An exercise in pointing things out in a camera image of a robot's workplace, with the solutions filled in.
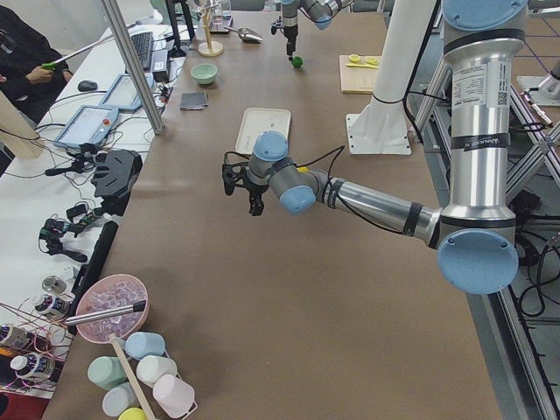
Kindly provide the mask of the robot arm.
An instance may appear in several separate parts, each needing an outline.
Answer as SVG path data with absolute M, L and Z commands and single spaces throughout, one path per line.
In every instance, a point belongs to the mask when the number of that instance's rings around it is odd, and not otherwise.
M 290 0 L 281 2 L 281 17 L 276 28 L 286 38 L 286 53 L 289 61 L 294 60 L 298 38 L 298 13 L 301 11 L 320 30 L 325 29 L 334 17 L 353 1 L 347 0 Z
M 451 184 L 448 204 L 430 209 L 336 178 L 304 171 L 287 139 L 263 132 L 224 187 L 248 190 L 250 212 L 272 191 L 291 214 L 315 203 L 373 226 L 416 237 L 437 252 L 444 278 L 471 294 L 492 294 L 518 270 L 515 214 L 506 203 L 512 58 L 524 42 L 524 1 L 397 1 L 371 102 L 347 127 L 354 154 L 407 152 L 406 96 L 436 16 L 444 20 L 443 59 L 451 67 Z

